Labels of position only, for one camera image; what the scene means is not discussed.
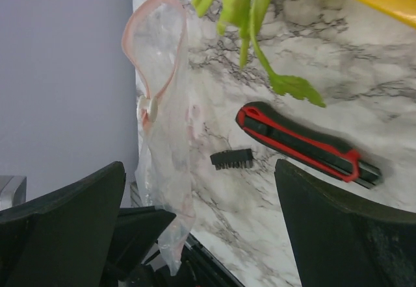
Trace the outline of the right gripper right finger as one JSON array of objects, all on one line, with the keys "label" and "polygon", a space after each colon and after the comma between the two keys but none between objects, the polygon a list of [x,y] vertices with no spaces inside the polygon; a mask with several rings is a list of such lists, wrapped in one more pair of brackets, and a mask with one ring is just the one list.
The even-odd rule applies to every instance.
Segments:
[{"label": "right gripper right finger", "polygon": [[275,179],[302,286],[415,285],[415,213],[360,197],[282,159]]}]

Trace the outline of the green celery stalk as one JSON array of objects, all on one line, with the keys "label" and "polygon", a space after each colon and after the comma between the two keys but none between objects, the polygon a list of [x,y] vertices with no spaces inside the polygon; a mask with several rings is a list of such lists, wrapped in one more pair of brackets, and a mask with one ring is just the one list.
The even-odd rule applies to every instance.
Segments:
[{"label": "green celery stalk", "polygon": [[[202,17],[214,0],[191,0],[197,15]],[[273,91],[278,95],[289,94],[298,100],[307,100],[315,106],[326,105],[321,95],[305,79],[294,75],[279,75],[271,67],[268,59],[257,42],[271,0],[221,0],[222,9],[217,22],[217,33],[223,35],[228,26],[239,29],[240,68],[244,68],[248,59],[248,50],[252,45],[254,53],[268,75]]]}]

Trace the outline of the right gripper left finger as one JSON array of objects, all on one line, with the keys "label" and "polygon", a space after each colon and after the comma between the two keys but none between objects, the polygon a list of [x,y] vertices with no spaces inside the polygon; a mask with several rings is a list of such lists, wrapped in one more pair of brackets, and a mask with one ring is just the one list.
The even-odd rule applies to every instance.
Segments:
[{"label": "right gripper left finger", "polygon": [[1,211],[2,286],[98,286],[125,187],[122,162]]}]

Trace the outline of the clear zip top bag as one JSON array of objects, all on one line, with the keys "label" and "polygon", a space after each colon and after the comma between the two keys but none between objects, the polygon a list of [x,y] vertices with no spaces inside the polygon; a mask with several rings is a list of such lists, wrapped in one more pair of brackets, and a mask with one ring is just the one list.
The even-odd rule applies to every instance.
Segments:
[{"label": "clear zip top bag", "polygon": [[195,221],[189,145],[188,35],[178,0],[146,0],[131,15],[122,49],[134,65],[138,87],[139,141],[136,185],[142,204],[175,214],[158,237],[171,275]]}]

